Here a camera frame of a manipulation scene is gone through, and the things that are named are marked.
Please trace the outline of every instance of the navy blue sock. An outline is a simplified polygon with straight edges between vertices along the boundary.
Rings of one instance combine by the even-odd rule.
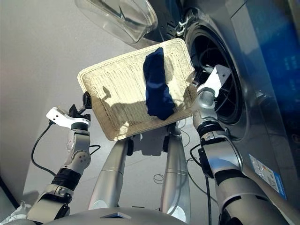
[[[174,111],[175,104],[165,83],[164,50],[158,48],[146,56],[143,65],[146,80],[146,106],[150,116],[166,120]]]

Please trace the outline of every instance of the wicker basket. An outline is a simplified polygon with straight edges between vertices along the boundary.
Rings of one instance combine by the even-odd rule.
[[[176,107],[166,120],[147,114],[145,57],[164,49],[165,79]],[[173,39],[100,62],[82,70],[78,81],[92,96],[93,111],[109,140],[162,127],[191,115],[195,71],[183,40]]]

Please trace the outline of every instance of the wire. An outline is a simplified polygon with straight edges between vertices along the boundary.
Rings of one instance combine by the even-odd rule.
[[[47,168],[45,168],[45,167],[43,167],[43,166],[37,164],[36,161],[34,160],[34,157],[33,157],[33,156],[34,156],[34,152],[35,152],[35,150],[36,150],[36,146],[37,146],[39,140],[41,140],[41,138],[42,138],[42,137],[44,136],[44,134],[49,130],[49,128],[51,127],[52,124],[54,124],[54,123],[53,123],[52,121],[49,121],[49,125],[47,126],[47,128],[43,131],[43,133],[37,138],[36,142],[34,143],[34,146],[33,146],[32,151],[31,151],[31,161],[32,161],[32,163],[33,163],[37,168],[40,168],[41,170],[45,170],[45,171],[47,171],[48,173],[50,173],[51,175],[55,176],[55,175],[56,175],[55,172],[53,172],[53,171],[51,171],[51,170],[49,170],[49,169],[47,169]]]
[[[196,145],[195,147],[193,147],[189,153],[191,154],[192,159],[200,166],[201,164],[196,160],[196,158],[194,157],[192,151],[197,148],[200,144]],[[211,225],[211,201],[210,201],[210,184],[208,182],[208,177],[205,176],[205,183],[206,183],[206,194],[207,194],[207,208],[208,208],[208,224]]]
[[[180,131],[183,132],[183,133],[185,133],[185,134],[187,135],[187,137],[188,137],[188,142],[183,146],[183,147],[185,148],[185,147],[187,147],[187,146],[190,144],[191,138],[190,138],[190,136],[188,135],[188,133],[185,132],[184,130],[180,129]]]
[[[187,167],[188,167],[188,162],[191,162],[191,161],[193,161],[193,158],[189,158],[189,159],[187,160]],[[188,174],[189,178],[191,179],[191,181],[193,182],[193,184],[195,184],[195,186],[196,186],[203,194],[207,195],[207,193],[206,193],[201,187],[199,187],[199,185],[195,182],[195,180],[193,179],[192,175],[189,173],[189,170],[187,170],[187,174]],[[214,201],[216,204],[218,203],[218,202],[216,201],[215,198],[213,198],[213,197],[211,197],[211,196],[210,196],[210,198],[211,198],[212,201]]]
[[[34,143],[34,146],[33,146],[32,151],[31,151],[31,161],[32,161],[33,165],[35,165],[37,168],[40,168],[41,170],[44,170],[44,171],[50,173],[51,175],[55,176],[56,175],[55,172],[47,169],[46,167],[43,167],[43,166],[39,165],[34,160],[34,152],[36,150],[36,146],[37,146],[38,142],[41,140],[41,138],[44,136],[44,134],[49,130],[49,128],[51,127],[52,124],[55,124],[55,123],[52,122],[52,121],[49,121],[49,125],[47,126],[47,128],[43,131],[43,133],[37,138],[36,142]],[[100,145],[90,145],[89,147],[90,148],[91,147],[97,147],[90,155],[94,154],[97,150],[99,150],[101,148]]]
[[[94,154],[96,151],[98,151],[100,148],[101,148],[101,146],[100,145],[98,145],[98,144],[96,144],[96,145],[90,145],[90,148],[91,147],[97,147],[94,151],[92,151],[92,153],[90,154],[90,156],[92,155],[92,154]]]
[[[228,90],[228,95],[225,95],[225,99],[224,99],[223,102],[219,105],[219,107],[215,110],[216,112],[219,111],[219,109],[225,104],[226,100],[227,100],[228,97],[229,97],[229,93],[230,93],[230,91],[231,91],[232,88],[233,88],[233,82],[231,83],[230,88],[229,88],[229,90]]]
[[[208,224],[211,225],[211,203],[210,203],[210,184],[208,177],[205,176],[206,192],[207,192],[207,208],[208,208]]]
[[[183,124],[183,126],[182,126],[182,127],[179,127],[178,129],[183,129],[184,126],[185,126],[186,124],[187,124],[187,119],[184,119],[184,124]]]
[[[213,50],[218,50],[218,48],[207,48],[205,49],[200,55],[199,55],[199,63],[200,63],[200,67],[204,68],[204,66],[202,65],[202,57],[205,55],[205,53],[207,53],[208,51],[213,51]]]
[[[153,176],[153,181],[154,181],[154,183],[156,183],[156,184],[163,184],[164,179],[165,179],[165,176],[162,175],[162,174],[160,174],[160,173],[155,174],[155,175]]]
[[[197,163],[198,166],[202,167],[201,164],[196,160],[196,158],[194,157],[194,155],[193,155],[193,153],[192,153],[192,151],[193,151],[195,148],[199,147],[200,145],[201,145],[201,144],[198,144],[198,145],[192,147],[192,149],[189,151],[189,154],[191,155],[191,157],[192,157],[192,159],[195,161],[195,163]]]

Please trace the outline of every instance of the label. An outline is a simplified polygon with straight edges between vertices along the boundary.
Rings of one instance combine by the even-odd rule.
[[[259,175],[265,182],[267,182],[275,191],[277,191],[284,199],[286,199],[285,190],[281,177],[278,173],[272,171],[270,168],[261,163],[258,159],[250,156],[250,160],[254,171]]]

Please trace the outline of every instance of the washing machine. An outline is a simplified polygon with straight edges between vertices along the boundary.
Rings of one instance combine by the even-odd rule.
[[[300,209],[299,1],[86,2],[76,4],[129,44],[185,40],[199,84],[207,68],[229,67],[216,99],[218,119],[244,164]]]

